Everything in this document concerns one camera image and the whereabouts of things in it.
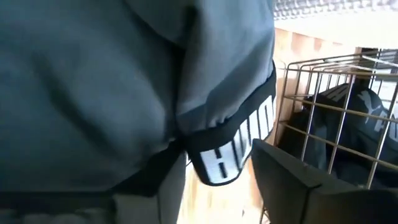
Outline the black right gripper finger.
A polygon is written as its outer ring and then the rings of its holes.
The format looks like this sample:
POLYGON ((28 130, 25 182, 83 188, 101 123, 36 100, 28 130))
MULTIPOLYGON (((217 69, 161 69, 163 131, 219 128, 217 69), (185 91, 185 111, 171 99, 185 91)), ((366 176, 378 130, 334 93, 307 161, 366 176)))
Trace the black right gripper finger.
POLYGON ((255 139, 252 165, 275 224, 397 224, 397 189, 361 189, 255 139))

